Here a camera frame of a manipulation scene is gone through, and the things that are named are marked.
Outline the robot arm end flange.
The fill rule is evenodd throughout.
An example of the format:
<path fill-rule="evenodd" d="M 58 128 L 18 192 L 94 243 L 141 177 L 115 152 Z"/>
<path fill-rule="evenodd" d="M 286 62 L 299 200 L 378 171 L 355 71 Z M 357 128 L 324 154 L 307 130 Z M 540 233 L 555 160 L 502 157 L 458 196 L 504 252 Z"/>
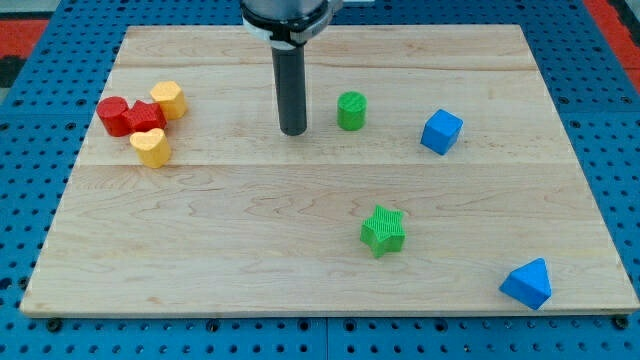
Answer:
<path fill-rule="evenodd" d="M 245 29 L 278 50 L 304 46 L 331 23 L 342 0 L 241 0 Z"/>

